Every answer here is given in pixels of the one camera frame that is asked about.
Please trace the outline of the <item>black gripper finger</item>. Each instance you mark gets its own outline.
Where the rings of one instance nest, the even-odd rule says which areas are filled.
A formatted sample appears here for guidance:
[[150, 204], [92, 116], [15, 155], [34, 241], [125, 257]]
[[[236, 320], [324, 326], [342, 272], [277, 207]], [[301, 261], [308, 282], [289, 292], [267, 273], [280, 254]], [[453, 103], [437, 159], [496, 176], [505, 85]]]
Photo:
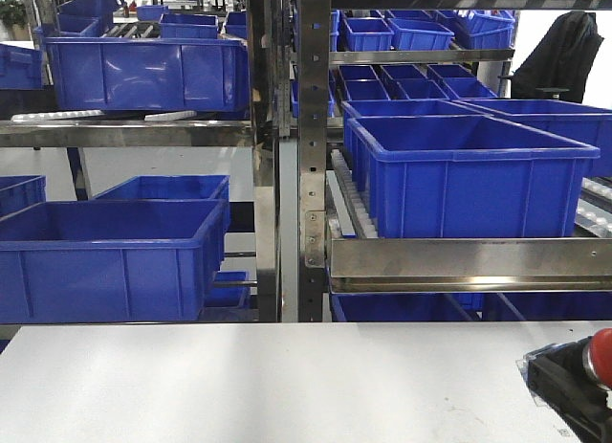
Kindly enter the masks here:
[[524, 380], [581, 442], [611, 440], [611, 387], [591, 360], [591, 342], [552, 343], [524, 355]]

